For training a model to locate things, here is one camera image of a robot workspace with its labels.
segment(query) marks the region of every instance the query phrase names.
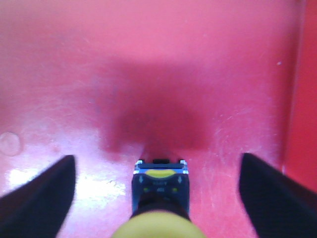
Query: small circular mark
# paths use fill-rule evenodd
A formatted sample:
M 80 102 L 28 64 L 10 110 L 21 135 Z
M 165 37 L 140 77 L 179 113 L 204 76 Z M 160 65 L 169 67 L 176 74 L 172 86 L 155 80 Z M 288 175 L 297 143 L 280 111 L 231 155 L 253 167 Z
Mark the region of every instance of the small circular mark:
M 0 135 L 0 153 L 7 156 L 15 156 L 21 152 L 20 137 L 12 132 Z

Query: yellow object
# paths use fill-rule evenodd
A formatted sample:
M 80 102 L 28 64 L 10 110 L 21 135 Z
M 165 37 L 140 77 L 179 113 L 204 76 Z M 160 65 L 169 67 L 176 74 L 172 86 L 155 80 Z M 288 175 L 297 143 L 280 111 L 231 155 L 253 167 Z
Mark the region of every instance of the yellow object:
M 151 176 L 157 179 L 167 178 L 169 176 L 176 174 L 174 170 L 147 170 L 145 173 L 148 176 Z
M 111 238 L 206 238 L 190 221 L 162 211 L 143 213 L 123 224 Z

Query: red floor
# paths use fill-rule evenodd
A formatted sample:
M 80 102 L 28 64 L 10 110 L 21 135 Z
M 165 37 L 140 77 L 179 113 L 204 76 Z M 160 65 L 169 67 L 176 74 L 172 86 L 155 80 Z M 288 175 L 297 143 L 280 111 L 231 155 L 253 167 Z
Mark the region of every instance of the red floor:
M 0 2 L 0 189 L 64 154 L 76 199 L 61 238 L 109 237 L 131 214 L 133 165 L 188 161 L 191 218 L 256 237 L 240 155 L 280 168 L 304 1 Z

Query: red surface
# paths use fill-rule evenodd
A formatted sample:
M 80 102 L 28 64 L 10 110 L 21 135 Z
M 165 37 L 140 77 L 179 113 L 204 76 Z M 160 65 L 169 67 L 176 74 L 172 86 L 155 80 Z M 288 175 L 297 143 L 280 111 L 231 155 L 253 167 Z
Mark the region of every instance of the red surface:
M 317 1 L 308 0 L 285 161 L 293 179 L 317 192 Z
M 75 154 L 60 237 L 109 237 L 147 147 L 188 161 L 191 218 L 208 237 L 254 238 L 240 155 L 282 164 L 302 6 L 2 0 L 1 193 Z

